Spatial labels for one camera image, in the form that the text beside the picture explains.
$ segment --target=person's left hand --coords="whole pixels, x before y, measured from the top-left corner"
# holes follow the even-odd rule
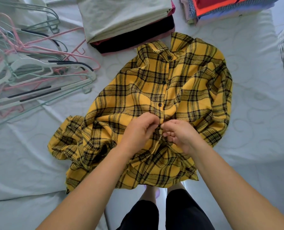
[[[159,126],[159,123],[159,117],[150,112],[145,112],[136,119],[131,120],[125,129],[121,142],[118,144],[118,148],[133,157],[143,148],[146,141]]]

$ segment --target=stack of folded clothes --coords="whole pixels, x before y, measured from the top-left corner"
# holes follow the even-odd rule
[[[175,31],[171,0],[77,0],[86,41],[110,54]]]
[[[187,23],[201,26],[218,19],[252,14],[274,6],[278,0],[180,0]]]

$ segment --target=hand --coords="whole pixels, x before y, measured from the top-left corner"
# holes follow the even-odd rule
[[[163,136],[182,149],[185,154],[192,156],[197,151],[210,147],[190,123],[184,120],[169,120],[161,124]]]
[[[134,154],[144,147],[146,141],[159,126],[159,123],[159,117],[149,112],[145,112],[136,119],[131,120],[118,145],[119,148],[129,153],[130,157],[133,157]]]

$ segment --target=leg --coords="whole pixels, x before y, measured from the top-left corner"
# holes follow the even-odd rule
[[[206,214],[180,182],[167,192],[166,230],[214,230]]]
[[[158,230],[159,210],[156,206],[156,187],[147,186],[141,198],[122,220],[117,230]]]

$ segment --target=person's left arm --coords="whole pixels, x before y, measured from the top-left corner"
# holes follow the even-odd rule
[[[61,202],[37,230],[95,229],[132,156],[158,127],[159,118],[146,112],[133,119],[118,146]]]

